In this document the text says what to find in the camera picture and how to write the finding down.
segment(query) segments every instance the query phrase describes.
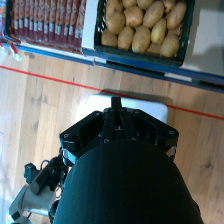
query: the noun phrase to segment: red tape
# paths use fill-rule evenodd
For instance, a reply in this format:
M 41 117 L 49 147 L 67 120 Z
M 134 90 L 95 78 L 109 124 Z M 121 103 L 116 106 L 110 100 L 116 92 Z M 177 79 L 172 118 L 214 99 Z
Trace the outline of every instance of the red tape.
M 76 87 L 80 87 L 80 88 L 84 88 L 84 89 L 90 89 L 90 90 L 94 90 L 94 91 L 97 91 L 97 92 L 103 92 L 103 93 L 107 93 L 107 94 L 110 94 L 110 95 L 126 97 L 126 98 L 131 98 L 131 99 L 144 100 L 144 99 L 141 99 L 141 98 L 138 98 L 138 97 L 133 97 L 133 96 L 123 94 L 123 93 L 116 93 L 116 92 L 113 92 L 113 91 L 110 91 L 110 90 L 99 89 L 99 88 L 92 87 L 92 86 L 82 85 L 82 84 L 79 84 L 79 83 L 69 82 L 69 81 L 56 79 L 56 78 L 52 78 L 52 77 L 48 77 L 48 76 L 38 75 L 38 74 L 35 74 L 35 73 L 25 72 L 25 71 L 21 71 L 21 70 L 18 70 L 18 69 L 9 68 L 9 67 L 5 67 L 5 66 L 1 66 L 1 65 L 0 65 L 0 68 L 8 70 L 8 71 L 12 71 L 12 72 L 21 73 L 21 74 L 28 75 L 28 76 L 33 76 L 33 77 L 37 77 L 37 78 L 51 80 L 51 81 L 54 81 L 54 82 L 59 82 L 59 83 L 67 84 L 67 85 L 72 85 L 72 86 L 76 86 Z M 167 107 L 170 108 L 170 109 L 174 109 L 174 110 L 180 110 L 180 111 L 184 111 L 184 112 L 188 112 L 188 113 L 192 113 L 192 114 L 196 114 L 196 115 L 200 115 L 200 116 L 204 116 L 204 117 L 210 117 L 210 118 L 214 118 L 214 119 L 224 121 L 224 117 L 220 117 L 220 116 L 216 116 L 216 115 L 212 115 L 212 114 L 207 114 L 207 113 L 203 113 L 203 112 L 199 112 L 199 111 L 185 109 L 185 108 L 181 108 L 181 107 L 177 107 L 177 106 L 173 106 L 173 105 L 169 105 L 169 104 L 167 104 Z

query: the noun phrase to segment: white object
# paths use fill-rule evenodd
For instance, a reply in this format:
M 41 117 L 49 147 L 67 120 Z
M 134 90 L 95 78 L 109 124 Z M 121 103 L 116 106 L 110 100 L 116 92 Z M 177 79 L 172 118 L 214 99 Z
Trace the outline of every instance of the white object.
M 139 109 L 145 113 L 155 117 L 156 119 L 167 123 L 168 108 L 162 103 L 150 102 L 145 100 L 121 98 L 122 107 L 131 109 Z M 87 104 L 87 111 L 103 111 L 105 108 L 111 107 L 111 96 L 107 95 L 92 95 Z

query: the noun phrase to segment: black cable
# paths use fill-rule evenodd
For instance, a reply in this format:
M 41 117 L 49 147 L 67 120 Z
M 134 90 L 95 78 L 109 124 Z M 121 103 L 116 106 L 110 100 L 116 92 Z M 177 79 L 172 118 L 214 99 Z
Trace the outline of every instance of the black cable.
M 42 170 L 42 166 L 43 166 L 43 164 L 46 163 L 46 162 L 49 163 L 50 161 L 49 161 L 49 160 L 46 160 L 46 159 L 43 160 L 42 163 L 41 163 L 41 165 L 40 165 L 40 170 Z
M 27 216 L 27 218 L 29 218 L 32 215 L 32 212 L 30 212 L 30 214 Z

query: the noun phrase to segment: floor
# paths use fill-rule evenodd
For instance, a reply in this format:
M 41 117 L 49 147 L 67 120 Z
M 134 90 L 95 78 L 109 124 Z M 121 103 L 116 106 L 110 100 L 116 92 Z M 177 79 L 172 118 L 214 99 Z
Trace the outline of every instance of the floor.
M 0 68 L 0 223 L 5 222 L 10 202 L 25 183 L 24 165 L 32 162 L 39 167 L 42 160 L 57 155 L 59 133 L 80 119 L 89 96 L 100 89 L 169 105 L 168 124 L 180 133 L 175 163 L 204 222 L 224 223 L 224 94 L 45 56 L 21 55 L 21 62 L 12 55 L 0 58 L 0 66 L 5 66 Z M 38 215 L 30 219 L 34 224 L 49 223 Z

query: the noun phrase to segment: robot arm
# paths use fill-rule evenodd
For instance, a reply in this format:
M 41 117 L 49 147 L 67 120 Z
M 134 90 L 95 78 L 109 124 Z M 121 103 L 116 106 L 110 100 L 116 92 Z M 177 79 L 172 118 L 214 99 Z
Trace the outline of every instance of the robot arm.
M 26 166 L 29 185 L 11 204 L 7 223 L 30 223 L 22 216 L 29 211 L 49 215 L 54 224 L 202 224 L 173 163 L 178 136 L 169 125 L 112 97 L 110 108 L 60 134 L 60 155 L 43 170 Z M 55 201 L 58 183 L 63 193 Z

